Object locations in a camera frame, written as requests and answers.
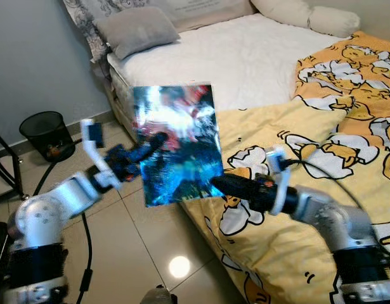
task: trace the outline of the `glossy photograph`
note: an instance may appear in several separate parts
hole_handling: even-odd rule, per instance
[[[211,184],[223,164],[210,85],[135,87],[134,110],[139,143],[168,135],[140,164],[146,206],[222,196]]]

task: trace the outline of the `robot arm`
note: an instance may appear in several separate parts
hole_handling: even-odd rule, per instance
[[[4,293],[4,303],[62,303],[67,294],[63,227],[99,201],[103,193],[113,187],[120,189],[122,182],[136,177],[136,164],[167,139],[165,133],[158,133],[136,150],[126,151],[118,145],[102,158],[97,151],[103,147],[100,125],[83,120],[81,129],[84,149],[94,166],[24,201],[9,218],[8,232],[15,242],[10,250],[10,288]]]
[[[347,304],[390,303],[389,257],[380,250],[367,213],[340,205],[314,189],[288,187],[289,171],[283,156],[280,150],[267,154],[274,174],[284,175],[276,179],[277,184],[263,175],[249,180],[232,174],[215,177],[212,183],[226,195],[249,200],[252,210],[287,213],[316,228],[333,254]]]

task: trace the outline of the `gray pillow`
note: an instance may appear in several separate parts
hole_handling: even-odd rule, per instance
[[[125,9],[95,23],[120,60],[180,38],[171,21],[155,7]]]

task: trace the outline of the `tile floor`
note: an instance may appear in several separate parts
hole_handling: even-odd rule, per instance
[[[133,145],[117,122],[106,123],[103,131],[107,148],[119,143],[125,148]],[[31,195],[49,164],[36,151],[22,158],[23,187]],[[89,158],[78,145],[71,158],[54,168],[42,191],[90,166]],[[244,304],[224,267],[183,209],[179,205],[145,208],[143,195],[139,178],[125,183],[121,191],[109,191],[87,211],[93,244],[93,276],[82,302],[139,303],[149,289],[163,284],[178,296],[179,304]],[[17,198],[0,203],[0,221],[7,221],[19,204]],[[75,303],[88,260],[80,217],[68,223],[63,237],[64,246],[69,250],[65,274],[70,293],[66,300]],[[176,257],[189,260],[189,271],[183,277],[174,276],[174,269],[170,270],[170,262]]]

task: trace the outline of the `gray wall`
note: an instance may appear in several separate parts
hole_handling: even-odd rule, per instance
[[[353,11],[361,17],[361,29],[390,40],[390,0],[305,0],[311,6],[330,6]]]
[[[108,111],[90,55],[61,0],[0,0],[0,134],[21,141],[24,118],[46,110],[69,124]]]

